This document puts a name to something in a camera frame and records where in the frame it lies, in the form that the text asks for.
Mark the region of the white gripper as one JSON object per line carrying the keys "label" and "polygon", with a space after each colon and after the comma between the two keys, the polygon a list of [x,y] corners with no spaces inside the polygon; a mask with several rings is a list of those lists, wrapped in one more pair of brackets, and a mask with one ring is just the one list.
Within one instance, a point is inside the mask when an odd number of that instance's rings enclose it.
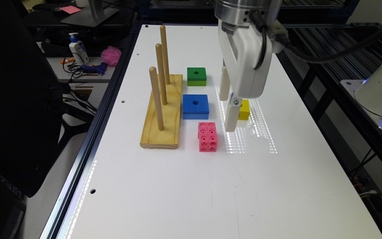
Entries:
{"label": "white gripper", "polygon": [[283,45],[275,40],[277,34],[288,31],[274,21],[267,27],[264,37],[254,24],[238,26],[218,21],[218,39],[223,56],[220,100],[227,101],[225,130],[236,129],[242,98],[258,98],[265,87],[272,55]]}

